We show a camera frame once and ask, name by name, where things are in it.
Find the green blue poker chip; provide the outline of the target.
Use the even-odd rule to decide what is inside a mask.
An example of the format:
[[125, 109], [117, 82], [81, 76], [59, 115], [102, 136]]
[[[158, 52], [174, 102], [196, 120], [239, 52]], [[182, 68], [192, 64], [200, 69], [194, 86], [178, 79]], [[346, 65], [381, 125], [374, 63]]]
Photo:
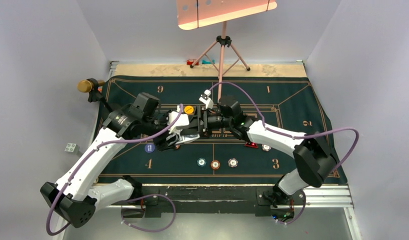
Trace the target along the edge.
[[197, 163], [197, 165], [199, 166], [199, 167], [205, 167], [206, 166], [206, 164], [207, 164], [207, 161], [206, 161], [206, 159], [205, 158], [199, 158], [197, 161], [196, 161], [196, 163]]

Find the white blue chip stack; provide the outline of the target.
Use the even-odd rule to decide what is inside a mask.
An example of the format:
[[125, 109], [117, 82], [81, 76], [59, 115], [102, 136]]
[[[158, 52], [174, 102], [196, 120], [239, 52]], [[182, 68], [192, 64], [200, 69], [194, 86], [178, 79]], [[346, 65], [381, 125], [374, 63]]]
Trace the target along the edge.
[[236, 168], [239, 164], [236, 158], [230, 158], [227, 163], [228, 163], [228, 166], [231, 168]]

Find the orange poker chip stack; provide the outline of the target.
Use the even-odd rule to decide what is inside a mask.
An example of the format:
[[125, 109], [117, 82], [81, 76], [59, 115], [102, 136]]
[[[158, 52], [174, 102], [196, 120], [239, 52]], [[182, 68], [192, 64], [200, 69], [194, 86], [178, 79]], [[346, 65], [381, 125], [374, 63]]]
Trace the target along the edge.
[[213, 161], [210, 163], [210, 167], [211, 167], [213, 170], [218, 170], [218, 169], [221, 167], [221, 163], [220, 163], [218, 160], [213, 160]]

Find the blue playing card deck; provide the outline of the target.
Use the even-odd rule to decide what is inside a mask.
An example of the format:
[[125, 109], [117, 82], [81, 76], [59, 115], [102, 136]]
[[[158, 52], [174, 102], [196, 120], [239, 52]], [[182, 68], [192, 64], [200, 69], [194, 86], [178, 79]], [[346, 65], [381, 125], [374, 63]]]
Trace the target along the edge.
[[177, 135], [177, 141], [175, 145], [184, 145], [196, 141], [200, 138], [199, 134], [190, 134], [190, 135]]

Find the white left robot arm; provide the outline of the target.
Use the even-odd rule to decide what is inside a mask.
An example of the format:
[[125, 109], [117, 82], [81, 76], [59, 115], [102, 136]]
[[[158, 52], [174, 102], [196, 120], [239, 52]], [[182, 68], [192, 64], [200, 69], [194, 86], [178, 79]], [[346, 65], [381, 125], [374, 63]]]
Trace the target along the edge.
[[94, 181], [127, 144], [152, 140], [160, 151], [199, 139], [201, 130], [189, 130], [190, 120], [183, 105], [163, 114], [160, 100], [148, 93], [138, 94], [131, 104], [109, 113], [86, 152], [56, 182], [40, 189], [49, 205], [67, 224], [84, 226], [97, 211], [118, 202], [137, 204], [144, 199], [142, 184], [129, 175], [105, 186]]

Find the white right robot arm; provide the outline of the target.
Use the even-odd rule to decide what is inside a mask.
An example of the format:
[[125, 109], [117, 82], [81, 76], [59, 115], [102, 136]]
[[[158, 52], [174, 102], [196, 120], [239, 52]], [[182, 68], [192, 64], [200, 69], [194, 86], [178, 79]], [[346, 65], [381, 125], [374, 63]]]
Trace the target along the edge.
[[209, 138], [212, 131], [227, 129], [238, 140], [266, 145], [294, 159], [296, 168], [273, 187], [278, 203], [286, 203], [294, 193], [308, 186], [320, 187], [340, 162], [322, 134], [307, 135], [266, 124], [263, 119], [245, 114], [231, 95], [223, 96], [216, 110], [208, 96], [202, 94], [199, 100], [204, 105], [197, 106], [189, 117], [197, 135]]

